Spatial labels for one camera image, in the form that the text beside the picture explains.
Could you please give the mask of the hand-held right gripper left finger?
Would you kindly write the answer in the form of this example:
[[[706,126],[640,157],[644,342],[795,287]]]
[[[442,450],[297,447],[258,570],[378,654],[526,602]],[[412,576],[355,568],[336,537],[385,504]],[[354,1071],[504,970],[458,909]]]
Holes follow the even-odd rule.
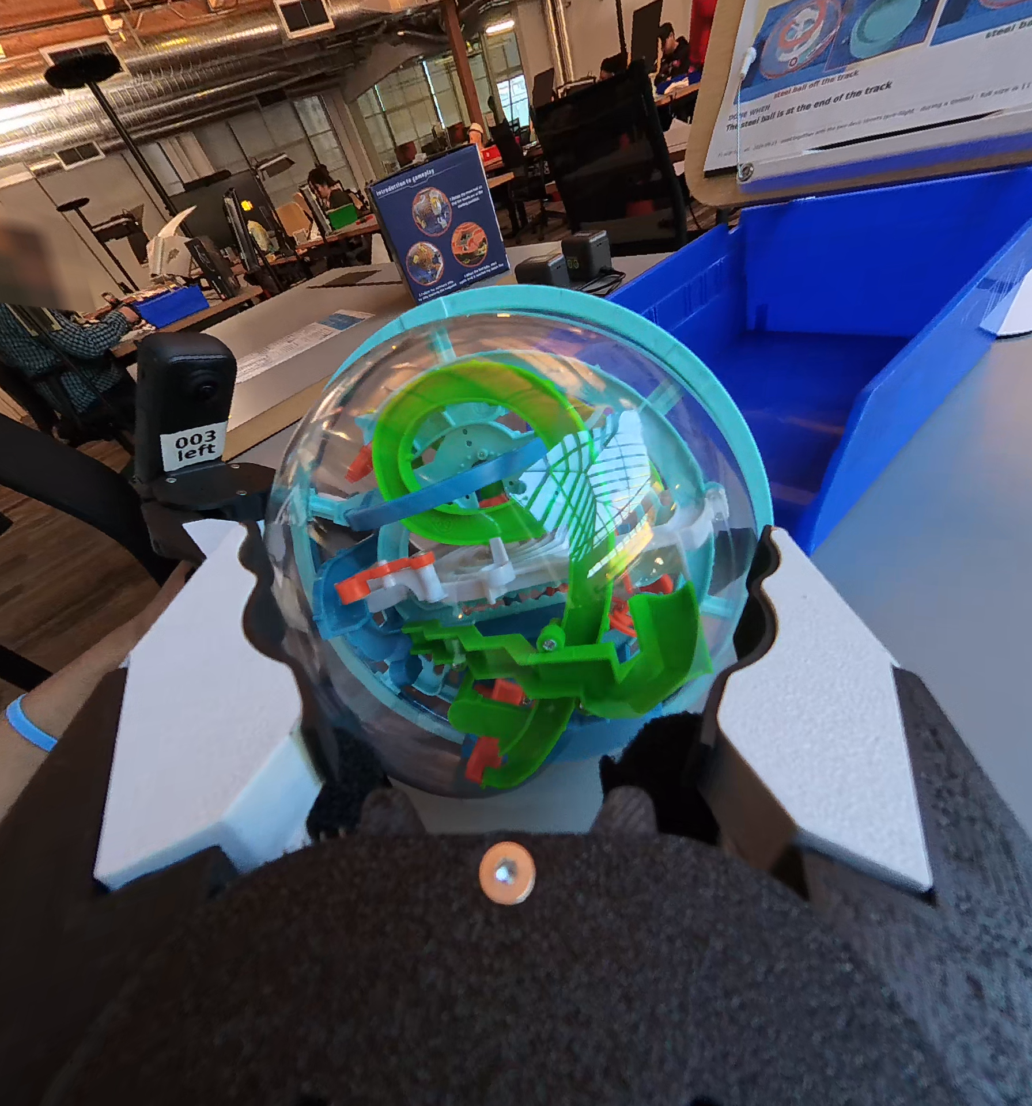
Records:
[[[285,664],[243,629],[256,587],[238,522],[185,530],[206,553],[132,649],[94,877],[115,891],[219,847],[239,873],[311,843],[321,783]]]

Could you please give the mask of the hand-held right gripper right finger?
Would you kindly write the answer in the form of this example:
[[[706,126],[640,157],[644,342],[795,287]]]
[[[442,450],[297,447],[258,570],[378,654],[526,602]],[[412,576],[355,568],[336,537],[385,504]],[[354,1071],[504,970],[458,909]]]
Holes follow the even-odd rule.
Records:
[[[760,638],[702,714],[700,792],[721,838],[770,874],[806,851],[930,893],[892,654],[785,530],[767,528],[755,563]]]

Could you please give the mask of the clear plastic maze ball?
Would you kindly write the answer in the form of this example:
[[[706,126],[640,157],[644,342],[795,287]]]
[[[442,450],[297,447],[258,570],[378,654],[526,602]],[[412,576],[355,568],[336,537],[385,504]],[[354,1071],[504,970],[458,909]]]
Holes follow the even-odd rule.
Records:
[[[773,520],[694,351],[611,299],[512,284],[416,307],[343,363],[263,538],[321,751],[483,797],[701,702]]]

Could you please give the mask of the person's left hand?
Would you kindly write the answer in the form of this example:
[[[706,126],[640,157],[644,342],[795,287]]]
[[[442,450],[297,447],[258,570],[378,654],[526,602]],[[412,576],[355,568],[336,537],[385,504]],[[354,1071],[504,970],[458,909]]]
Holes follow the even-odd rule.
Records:
[[[192,563],[183,560],[148,606],[27,693],[24,710],[30,721],[52,738],[63,735],[101,681],[119,669],[134,647],[161,617],[191,572]]]

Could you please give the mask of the blue wristband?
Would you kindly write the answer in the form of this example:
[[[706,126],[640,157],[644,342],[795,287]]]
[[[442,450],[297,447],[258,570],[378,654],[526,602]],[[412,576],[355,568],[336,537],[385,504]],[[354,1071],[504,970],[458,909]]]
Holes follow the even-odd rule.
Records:
[[[28,744],[44,754],[50,753],[58,745],[59,738],[43,730],[41,726],[37,726],[28,717],[25,698],[25,695],[20,695],[6,707],[3,712],[6,724]]]

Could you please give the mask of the black floor lamp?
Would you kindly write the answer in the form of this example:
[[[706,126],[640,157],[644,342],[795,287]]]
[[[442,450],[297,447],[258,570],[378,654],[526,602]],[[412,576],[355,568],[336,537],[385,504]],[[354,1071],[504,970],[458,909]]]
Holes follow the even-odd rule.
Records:
[[[101,111],[108,118],[112,127],[118,134],[119,139],[126,150],[136,161],[145,179],[149,182],[153,191],[161,201],[167,213],[176,215],[177,208],[171,202],[171,197],[166,192],[161,180],[153,171],[148,159],[146,159],[131,132],[125,127],[118,113],[110,103],[107,95],[102,90],[102,84],[122,72],[119,58],[108,51],[96,50],[79,52],[61,56],[50,64],[44,71],[43,79],[54,90],[66,92],[67,90],[85,88],[100,105]]]

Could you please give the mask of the blue game leaflet stand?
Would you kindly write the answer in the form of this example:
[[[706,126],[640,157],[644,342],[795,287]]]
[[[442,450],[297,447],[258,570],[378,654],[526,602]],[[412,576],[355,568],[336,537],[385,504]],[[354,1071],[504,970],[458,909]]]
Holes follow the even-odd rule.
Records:
[[[467,145],[366,189],[392,261],[416,305],[510,271],[481,161]]]

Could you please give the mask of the blue plastic bin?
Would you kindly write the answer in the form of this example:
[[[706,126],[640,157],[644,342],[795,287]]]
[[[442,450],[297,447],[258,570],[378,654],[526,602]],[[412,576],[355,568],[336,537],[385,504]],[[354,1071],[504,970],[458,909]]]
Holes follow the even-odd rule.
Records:
[[[1032,166],[752,206],[613,299],[712,371],[812,552],[993,345]]]

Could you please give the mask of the wooden instruction board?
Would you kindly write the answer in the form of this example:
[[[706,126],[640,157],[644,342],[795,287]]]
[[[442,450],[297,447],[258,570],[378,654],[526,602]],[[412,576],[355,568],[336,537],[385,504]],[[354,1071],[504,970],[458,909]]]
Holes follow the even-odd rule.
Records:
[[[719,2],[695,107],[716,207],[1032,165],[1032,1]]]

